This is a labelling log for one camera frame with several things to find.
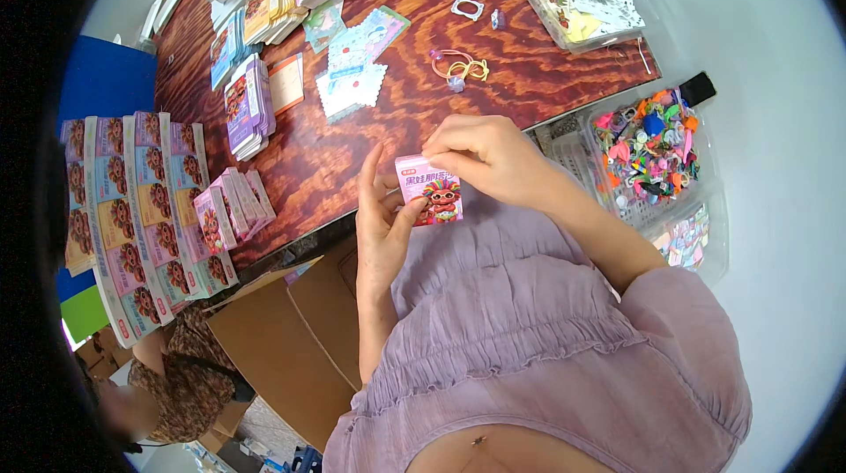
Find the lavender ruffled top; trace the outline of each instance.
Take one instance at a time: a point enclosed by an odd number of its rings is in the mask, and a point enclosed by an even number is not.
[[[543,214],[462,185],[464,221],[415,228],[399,323],[338,420],[324,471],[405,471],[452,431],[529,427],[615,471],[719,471],[752,405],[725,311],[665,267],[618,305]]]

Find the pink blind box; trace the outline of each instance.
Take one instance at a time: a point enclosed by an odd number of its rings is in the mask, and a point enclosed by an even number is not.
[[[406,203],[419,197],[428,200],[426,210],[417,216],[415,227],[420,225],[446,224],[464,217],[461,206],[461,183],[459,178],[446,170],[429,165],[421,155],[405,156],[394,161],[399,178],[399,189]]]

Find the cartoon character print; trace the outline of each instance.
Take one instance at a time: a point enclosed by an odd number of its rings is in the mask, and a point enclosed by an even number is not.
[[[110,117],[106,121],[106,140],[111,142],[111,147],[116,153],[123,153],[123,119]]]
[[[203,184],[203,176],[200,174],[200,162],[194,156],[185,156],[182,160],[182,170],[189,176],[191,180],[197,185]]]
[[[74,195],[74,201],[85,204],[85,167],[82,163],[70,163],[68,167],[68,189]]]
[[[176,233],[174,232],[173,225],[170,225],[168,222],[157,224],[156,241],[170,256],[179,256],[179,247],[176,244]]]
[[[85,119],[75,119],[70,126],[68,144],[74,148],[74,155],[82,156],[85,146]]]
[[[197,146],[194,142],[194,130],[191,128],[191,125],[184,125],[181,139],[185,143],[185,146],[188,147],[189,152],[197,151]]]
[[[150,134],[153,144],[162,144],[162,133],[159,131],[158,115],[151,112],[146,112],[144,114],[143,128],[148,134]]]
[[[119,198],[111,202],[111,224],[123,232],[126,238],[135,237],[135,227],[132,226],[132,218],[130,216],[130,204],[126,200]]]
[[[123,165],[123,160],[118,156],[111,156],[106,172],[108,173],[109,181],[114,183],[118,192],[126,195],[126,167]]]
[[[461,185],[450,180],[435,180],[423,187],[423,196],[432,202],[433,223],[454,222],[458,217],[455,202],[461,197]]]
[[[185,278],[185,270],[178,261],[173,260],[167,263],[167,279],[170,281],[170,285],[174,288],[179,288],[185,295],[190,292],[188,289],[188,279]]]
[[[226,278],[226,270],[223,268],[223,261],[217,256],[209,257],[209,272],[211,273],[212,277],[215,277],[217,278],[217,280],[220,280],[224,286],[228,285]]]
[[[135,301],[135,308],[141,315],[147,316],[153,322],[153,324],[161,324],[162,320],[158,318],[158,312],[156,312],[156,304],[153,302],[153,295],[150,293],[150,290],[141,287],[137,288],[132,297]]]
[[[411,198],[411,201],[414,202],[415,200],[420,199],[421,197],[426,197],[426,196],[415,196],[415,197]],[[432,215],[433,213],[430,211],[430,209],[432,207],[432,202],[429,198],[427,198],[427,201],[428,201],[428,204],[426,205],[426,208],[424,208],[422,211],[420,211],[420,214],[417,215],[417,221],[415,222],[415,225],[414,225],[415,227],[420,227],[421,225],[429,225],[429,224],[435,223],[433,221],[434,220],[434,216]]]
[[[170,200],[167,198],[167,189],[161,183],[154,183],[150,186],[150,198],[153,205],[162,213],[164,218],[170,218]]]
[[[220,236],[220,223],[217,221],[217,214],[214,209],[206,209],[203,213],[202,234],[206,247],[212,253],[223,251],[223,240]]]
[[[164,181],[164,159],[162,157],[162,150],[159,147],[149,147],[147,149],[147,166],[153,171],[156,179]]]
[[[79,250],[85,255],[94,251],[91,243],[91,228],[88,226],[88,213],[83,209],[70,212],[70,239],[79,244]]]
[[[138,254],[138,248],[133,243],[120,246],[118,258],[120,259],[123,271],[132,273],[138,282],[146,282],[144,268],[141,267],[141,255]]]

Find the small plastic charm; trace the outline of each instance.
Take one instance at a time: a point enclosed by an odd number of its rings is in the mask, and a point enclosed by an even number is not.
[[[464,79],[458,76],[452,76],[447,79],[447,86],[456,93],[464,91]]]
[[[467,14],[464,11],[460,11],[459,5],[462,4],[462,3],[470,3],[470,4],[475,5],[476,6],[476,12],[473,13],[473,14]],[[455,0],[455,2],[453,2],[453,7],[452,7],[453,14],[457,14],[457,15],[461,15],[461,16],[467,16],[473,22],[475,22],[476,20],[479,19],[479,16],[481,16],[481,13],[484,10],[485,10],[485,4],[479,3],[478,1],[472,1],[472,0]]]
[[[499,9],[494,9],[491,13],[491,25],[494,30],[502,31],[505,28],[505,13]]]

